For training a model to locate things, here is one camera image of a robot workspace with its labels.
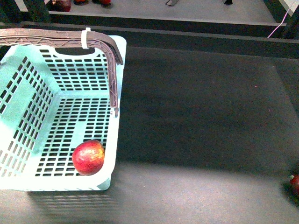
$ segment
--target apple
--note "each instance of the apple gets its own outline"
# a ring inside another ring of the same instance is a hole
[[[109,5],[111,3],[111,0],[100,0],[100,3],[103,5]]]
[[[74,0],[75,4],[83,4],[85,3],[87,0]]]
[[[71,10],[71,0],[52,0],[52,5],[59,12],[69,12]]]
[[[97,140],[88,140],[78,145],[72,155],[75,169],[81,175],[96,174],[103,167],[105,150]]]
[[[292,175],[290,184],[292,186],[293,192],[299,196],[299,175]]]

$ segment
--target brown handle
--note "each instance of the brown handle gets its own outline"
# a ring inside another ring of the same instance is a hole
[[[107,58],[110,106],[118,116],[116,63],[123,64],[115,41],[101,33],[87,32],[87,46],[100,49]],[[55,48],[82,47],[81,31],[55,31],[43,29],[0,29],[0,46],[47,45]]]

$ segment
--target floor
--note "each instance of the floor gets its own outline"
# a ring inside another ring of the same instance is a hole
[[[16,0],[26,11],[22,0]],[[180,0],[174,7],[166,0],[112,0],[110,7],[89,0],[89,4],[71,7],[70,14],[91,16],[118,16],[191,21],[275,22],[263,0],[233,1],[224,5],[222,0]]]
[[[0,191],[1,223],[297,223],[298,74],[291,59],[128,48],[110,189]]]

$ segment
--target dark gray surface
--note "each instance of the dark gray surface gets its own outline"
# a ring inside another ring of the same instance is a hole
[[[17,0],[22,11],[24,5]],[[235,1],[224,5],[222,0],[180,0],[174,7],[167,0],[112,0],[110,7],[89,4],[71,7],[70,14],[153,18],[169,20],[213,20],[242,22],[275,22],[263,0]]]
[[[1,224],[291,224],[298,61],[128,48],[106,192],[0,191]]]

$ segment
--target white zip tie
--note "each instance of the white zip tie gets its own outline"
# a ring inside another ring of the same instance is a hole
[[[81,44],[83,49],[89,49],[87,46],[87,32],[91,32],[89,27],[86,27],[86,30],[82,30],[81,33]]]

